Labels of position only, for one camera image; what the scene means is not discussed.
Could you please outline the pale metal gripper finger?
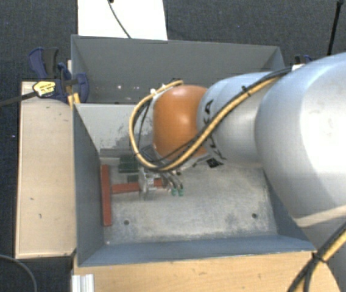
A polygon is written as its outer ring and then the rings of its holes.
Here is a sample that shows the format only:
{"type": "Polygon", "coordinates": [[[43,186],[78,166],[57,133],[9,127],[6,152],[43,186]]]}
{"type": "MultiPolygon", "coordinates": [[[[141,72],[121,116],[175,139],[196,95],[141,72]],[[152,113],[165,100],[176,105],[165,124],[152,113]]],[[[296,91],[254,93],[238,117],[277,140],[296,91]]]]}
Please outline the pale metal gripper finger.
{"type": "Polygon", "coordinates": [[[146,197],[146,174],[143,167],[139,168],[138,172],[139,196],[146,197]]]}
{"type": "Polygon", "coordinates": [[[153,200],[154,195],[155,195],[154,179],[146,178],[146,182],[144,184],[144,199],[153,200]]]}

